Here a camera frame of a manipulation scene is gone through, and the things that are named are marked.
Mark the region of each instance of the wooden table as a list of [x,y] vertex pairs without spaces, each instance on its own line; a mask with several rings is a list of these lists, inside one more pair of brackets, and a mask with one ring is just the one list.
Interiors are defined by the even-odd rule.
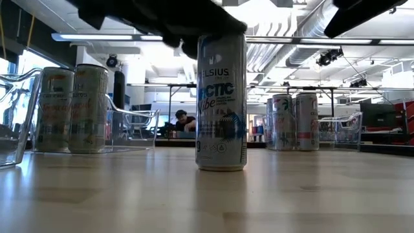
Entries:
[[26,155],[0,170],[0,232],[414,230],[412,159],[248,150],[243,172],[217,173],[194,153]]

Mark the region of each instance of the silver can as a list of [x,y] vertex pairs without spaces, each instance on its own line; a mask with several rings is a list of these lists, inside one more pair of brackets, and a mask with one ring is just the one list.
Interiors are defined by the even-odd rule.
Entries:
[[298,150],[318,150],[318,98],[315,93],[300,93],[297,95],[296,122]]
[[266,144],[268,148],[273,147],[273,99],[269,98],[266,102]]
[[108,71],[97,65],[78,65],[71,104],[72,153],[99,153],[105,148]]
[[292,112],[292,96],[275,94],[273,100],[274,149],[293,150],[295,145],[295,119]]
[[195,162],[201,170],[242,170],[246,143],[244,35],[199,40]]
[[36,125],[35,150],[64,151],[68,147],[74,73],[59,67],[43,69]]

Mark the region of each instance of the camera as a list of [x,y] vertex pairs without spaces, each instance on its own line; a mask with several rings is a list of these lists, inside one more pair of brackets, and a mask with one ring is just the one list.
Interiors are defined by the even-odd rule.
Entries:
[[116,54],[110,54],[108,60],[106,60],[106,66],[114,68],[118,65],[118,59],[116,59]]

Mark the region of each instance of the man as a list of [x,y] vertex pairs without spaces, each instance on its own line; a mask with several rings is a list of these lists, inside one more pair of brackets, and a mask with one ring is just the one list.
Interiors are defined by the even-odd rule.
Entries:
[[175,123],[175,130],[185,131],[185,132],[194,132],[195,131],[195,117],[187,116],[187,112],[184,110],[178,110],[175,113],[177,117],[177,123]]

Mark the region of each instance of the celsius logo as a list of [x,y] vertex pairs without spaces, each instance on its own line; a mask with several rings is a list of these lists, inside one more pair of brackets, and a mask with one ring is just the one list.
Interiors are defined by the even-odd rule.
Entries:
[[219,63],[223,58],[221,57],[220,54],[216,54],[215,56],[211,56],[210,58],[208,58],[208,63],[210,65],[214,65]]

